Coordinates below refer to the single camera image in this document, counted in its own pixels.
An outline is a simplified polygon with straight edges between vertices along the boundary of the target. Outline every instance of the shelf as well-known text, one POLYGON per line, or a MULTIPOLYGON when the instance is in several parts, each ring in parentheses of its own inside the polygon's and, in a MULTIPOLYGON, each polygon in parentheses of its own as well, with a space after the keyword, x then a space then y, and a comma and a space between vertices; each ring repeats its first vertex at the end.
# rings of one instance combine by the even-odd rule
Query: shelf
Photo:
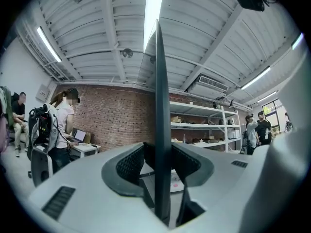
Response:
MULTIPOLYGON (((187 103, 170 102, 170 111, 173 114, 182 114, 196 117, 216 117, 223 118, 223 111, 204 106, 198 106, 187 103)), ((237 115, 236 112, 224 111, 225 117, 237 115)))
MULTIPOLYGON (((236 138, 236 139, 230 139, 228 140, 228 143, 230 142, 235 142, 235 141, 239 141, 241 140, 241 138, 236 138)), ((219 142, 215 142, 215 143, 199 143, 199 144, 190 144, 192 146, 195 146, 195 147, 199 147, 199 148, 208 148, 208 147, 214 147, 214 146, 218 146, 218 145, 223 145, 225 144, 225 141, 219 141, 219 142)))
POLYGON ((171 122, 171 129, 206 130, 206 129, 219 129, 219 128, 224 129, 233 127, 239 127, 239 125, 210 125, 210 124, 171 122))

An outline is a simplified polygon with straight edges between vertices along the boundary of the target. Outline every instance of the white shirt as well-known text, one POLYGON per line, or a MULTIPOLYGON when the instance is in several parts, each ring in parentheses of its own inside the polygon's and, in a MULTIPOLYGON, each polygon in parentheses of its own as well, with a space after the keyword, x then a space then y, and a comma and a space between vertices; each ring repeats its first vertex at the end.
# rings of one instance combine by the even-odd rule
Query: white shirt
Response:
POLYGON ((256 121, 253 121, 247 125, 247 138, 250 142, 250 146, 252 148, 256 147, 257 138, 256 138, 256 132, 255 128, 258 126, 256 121))
MULTIPOLYGON (((57 121, 58 129, 62 136, 66 138, 66 126, 67 126, 67 117, 68 115, 73 115, 73 107, 67 103, 66 97, 63 98, 63 101, 57 106, 57 121)), ((67 141, 58 133, 58 139, 56 147, 58 149, 63 149, 67 147, 67 141)))

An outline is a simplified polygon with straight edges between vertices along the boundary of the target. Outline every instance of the black t-shirt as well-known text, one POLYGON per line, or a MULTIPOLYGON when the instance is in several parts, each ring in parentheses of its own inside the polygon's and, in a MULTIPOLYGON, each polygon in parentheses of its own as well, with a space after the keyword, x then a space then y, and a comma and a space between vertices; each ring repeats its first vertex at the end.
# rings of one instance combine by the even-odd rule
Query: black t-shirt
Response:
MULTIPOLYGON (((258 134, 259 140, 264 140, 264 137, 266 135, 266 129, 268 129, 269 131, 271 130, 271 123, 269 121, 262 121, 260 122, 259 120, 257 121, 258 126, 255 128, 255 131, 258 134)), ((268 140, 271 139, 271 133, 268 134, 268 140)))
POLYGON ((25 105, 23 103, 19 105, 18 101, 14 101, 12 103, 12 112, 16 113, 17 115, 25 114, 25 105))

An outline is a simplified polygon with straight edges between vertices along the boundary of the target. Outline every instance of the white shelving unit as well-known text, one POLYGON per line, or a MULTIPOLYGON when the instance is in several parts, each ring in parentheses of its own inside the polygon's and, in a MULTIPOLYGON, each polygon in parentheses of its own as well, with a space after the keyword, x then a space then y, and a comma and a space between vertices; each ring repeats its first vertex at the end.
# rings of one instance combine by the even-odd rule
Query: white shelving unit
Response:
POLYGON ((170 111, 171 114, 177 115, 187 115, 187 116, 195 116, 195 117, 214 117, 220 118, 224 121, 223 125, 210 125, 210 124, 192 124, 192 123, 177 123, 171 122, 171 129, 179 129, 179 130, 209 130, 209 129, 219 129, 225 133, 225 140, 219 141, 217 143, 198 143, 192 144, 194 146, 200 148, 213 147, 218 145, 225 144, 225 151, 228 152, 228 144, 230 142, 240 141, 242 145, 242 138, 236 139, 228 139, 228 129, 229 128, 239 128, 240 136, 241 134, 241 126, 240 126, 240 118, 238 112, 225 111, 224 107, 221 106, 221 109, 208 108, 204 106, 198 106, 187 103, 178 103, 178 102, 170 102, 170 111), (226 119, 228 117, 237 116, 238 117, 238 125, 227 125, 226 119))

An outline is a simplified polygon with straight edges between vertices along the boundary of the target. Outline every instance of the air conditioning unit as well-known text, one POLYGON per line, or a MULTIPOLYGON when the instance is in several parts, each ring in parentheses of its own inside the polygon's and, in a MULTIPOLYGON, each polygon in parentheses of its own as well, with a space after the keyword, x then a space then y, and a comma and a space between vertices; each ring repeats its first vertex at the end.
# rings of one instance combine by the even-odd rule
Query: air conditioning unit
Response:
POLYGON ((209 99, 217 99, 226 96, 224 92, 226 92, 228 88, 228 86, 219 81, 200 75, 188 88, 188 92, 209 99))

